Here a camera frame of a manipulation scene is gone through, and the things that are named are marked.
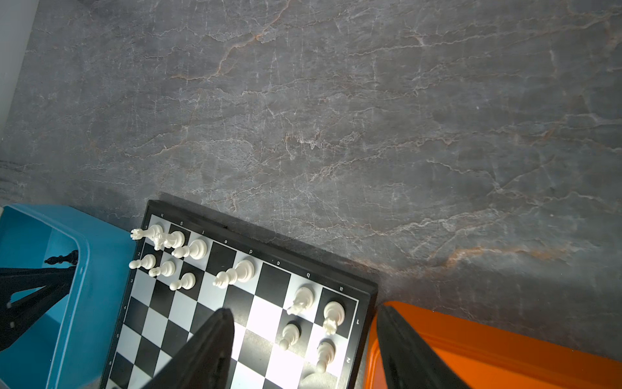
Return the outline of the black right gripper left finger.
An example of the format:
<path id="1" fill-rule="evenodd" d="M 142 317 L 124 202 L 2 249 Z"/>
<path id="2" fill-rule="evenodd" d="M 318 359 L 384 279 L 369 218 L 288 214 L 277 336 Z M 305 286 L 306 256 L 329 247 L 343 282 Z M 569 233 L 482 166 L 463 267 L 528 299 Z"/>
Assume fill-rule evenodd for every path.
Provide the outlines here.
<path id="1" fill-rule="evenodd" d="M 224 388 L 234 341 L 233 313 L 220 308 L 146 388 Z"/>

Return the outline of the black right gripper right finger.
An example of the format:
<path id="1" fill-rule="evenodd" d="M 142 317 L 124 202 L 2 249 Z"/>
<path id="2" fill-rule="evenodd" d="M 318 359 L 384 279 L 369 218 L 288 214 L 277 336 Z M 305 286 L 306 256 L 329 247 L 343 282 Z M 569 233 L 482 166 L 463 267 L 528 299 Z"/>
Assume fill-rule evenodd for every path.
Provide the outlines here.
<path id="1" fill-rule="evenodd" d="M 392 306 L 380 306 L 377 335 L 389 388 L 467 388 Z"/>

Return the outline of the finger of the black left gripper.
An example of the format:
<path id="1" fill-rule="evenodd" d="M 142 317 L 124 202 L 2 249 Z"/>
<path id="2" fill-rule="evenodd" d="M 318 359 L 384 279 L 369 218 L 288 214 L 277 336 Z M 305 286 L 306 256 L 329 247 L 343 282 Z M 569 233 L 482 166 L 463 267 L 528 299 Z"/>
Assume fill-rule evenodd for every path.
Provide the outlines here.
<path id="1" fill-rule="evenodd" d="M 1 269 L 1 349 L 13 345 L 71 290 L 76 267 Z"/>

